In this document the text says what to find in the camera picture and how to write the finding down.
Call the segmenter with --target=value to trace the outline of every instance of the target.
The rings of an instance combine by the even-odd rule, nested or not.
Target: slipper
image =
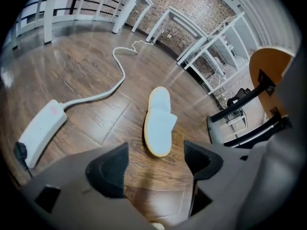
[[[172,148],[172,130],[177,116],[170,111],[170,96],[167,89],[155,88],[149,97],[144,137],[149,151],[157,157],[166,156]]]

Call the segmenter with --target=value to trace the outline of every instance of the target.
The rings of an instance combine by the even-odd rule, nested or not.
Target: wooden floor
[[[121,72],[112,58],[117,46],[145,40],[123,28],[111,33],[106,23],[58,23],[52,44],[43,44],[42,29],[20,38],[19,48],[1,57],[1,151],[20,184],[29,180],[12,149],[38,111],[51,99],[66,102],[109,90]],[[218,108],[201,86],[157,46],[139,44],[139,54],[119,55],[127,77],[109,98],[67,110],[68,121],[55,135],[33,174],[54,161],[104,145],[129,142],[125,194],[150,221],[174,225],[189,212],[192,175],[184,162],[183,141],[210,142],[206,116]],[[148,97],[157,86],[171,96],[178,116],[169,155],[150,155],[142,139]]]

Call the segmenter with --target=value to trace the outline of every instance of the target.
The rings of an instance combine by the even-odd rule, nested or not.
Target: chair leg
[[[152,31],[149,33],[148,37],[146,38],[146,41],[149,42],[154,35],[155,31],[158,30],[159,26],[161,25],[162,21],[168,16],[169,14],[169,9],[167,9],[164,14],[160,17],[158,22],[154,25]]]
[[[145,16],[145,14],[149,11],[149,9],[151,8],[152,4],[148,5],[143,12],[140,14],[140,16],[138,17],[138,20],[136,21],[133,29],[131,30],[133,33],[135,32],[136,28],[139,26],[141,20],[143,19],[143,17]]]
[[[127,0],[127,2],[125,3],[125,6],[122,8],[118,18],[116,19],[115,25],[113,26],[113,30],[112,30],[113,33],[118,33],[119,30],[122,28],[129,14],[134,8],[136,1],[137,0]]]
[[[94,21],[97,21],[97,18],[98,18],[99,14],[100,14],[100,11],[101,11],[102,6],[104,5],[105,1],[106,0],[100,0],[100,3],[98,5],[98,8],[97,8],[96,13],[94,15]]]
[[[153,43],[158,40],[158,38],[161,36],[162,32],[165,30],[165,28],[168,26],[169,21],[167,21],[161,28],[161,30],[158,32],[158,34],[154,37]]]
[[[123,2],[123,0],[119,0],[118,5],[116,6],[114,13],[112,15],[111,22],[114,22],[114,20],[116,19],[116,14],[117,14],[119,7],[120,7],[122,2]]]

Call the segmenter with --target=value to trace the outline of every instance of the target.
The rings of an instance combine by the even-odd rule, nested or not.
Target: white cable
[[[109,91],[107,92],[104,92],[104,93],[101,93],[101,94],[97,94],[97,95],[94,95],[94,96],[91,96],[91,97],[87,97],[87,98],[82,98],[82,99],[76,99],[76,100],[72,100],[72,101],[69,101],[69,102],[66,102],[66,103],[63,103],[63,109],[67,109],[69,107],[71,107],[72,105],[76,105],[76,104],[81,104],[81,103],[85,103],[85,102],[92,102],[92,101],[96,101],[96,100],[99,100],[99,99],[102,99],[102,98],[105,98],[111,94],[114,93],[114,91],[122,84],[122,82],[124,81],[125,77],[126,77],[126,73],[119,61],[119,59],[115,56],[115,51],[118,50],[118,49],[125,49],[125,50],[128,50],[128,51],[132,51],[134,52],[136,55],[138,54],[138,52],[136,51],[134,45],[136,43],[144,43],[144,44],[148,44],[148,45],[153,45],[153,43],[147,43],[147,42],[144,42],[143,40],[140,40],[140,41],[135,41],[131,46],[133,49],[131,48],[126,48],[126,47],[116,47],[113,49],[113,53],[112,53],[112,56],[113,58],[115,59],[115,61],[117,62],[121,72],[123,73],[123,77],[122,79],[112,88],[110,89]]]

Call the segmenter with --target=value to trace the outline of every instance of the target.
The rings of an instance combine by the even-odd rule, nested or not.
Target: power cord
[[[66,102],[66,103],[63,103],[63,109],[66,110],[67,108],[73,106],[73,105],[76,105],[76,104],[81,104],[81,103],[85,103],[85,102],[91,102],[91,101],[96,101],[98,99],[102,99],[102,98],[105,98],[109,95],[111,95],[121,84],[122,82],[124,81],[125,77],[126,77],[126,73],[123,69],[123,66],[121,65],[119,59],[115,56],[115,52],[116,50],[118,49],[125,49],[125,50],[128,50],[128,51],[132,51],[134,52],[136,55],[138,54],[137,50],[135,49],[134,45],[136,43],[144,43],[144,44],[148,44],[148,45],[153,45],[153,43],[147,43],[147,42],[144,42],[143,40],[140,40],[140,41],[135,41],[131,46],[132,48],[126,48],[126,47],[116,47],[113,49],[113,52],[112,52],[112,56],[113,58],[115,59],[115,61],[117,62],[121,72],[123,73],[123,77],[122,79],[112,88],[110,89],[109,91],[107,92],[104,92],[104,93],[101,93],[101,94],[97,94],[97,95],[94,95],[94,96],[91,96],[91,97],[87,97],[87,98],[82,98],[82,99],[76,99],[76,100],[72,100],[72,101],[69,101],[69,102]]]
[[[25,145],[19,141],[17,141],[15,143],[14,146],[14,155],[15,158],[17,159],[17,161],[22,165],[22,167],[29,173],[30,177],[32,178],[32,173],[29,169],[29,167],[27,166],[25,160],[27,158],[28,152],[27,152],[27,148],[25,147]]]

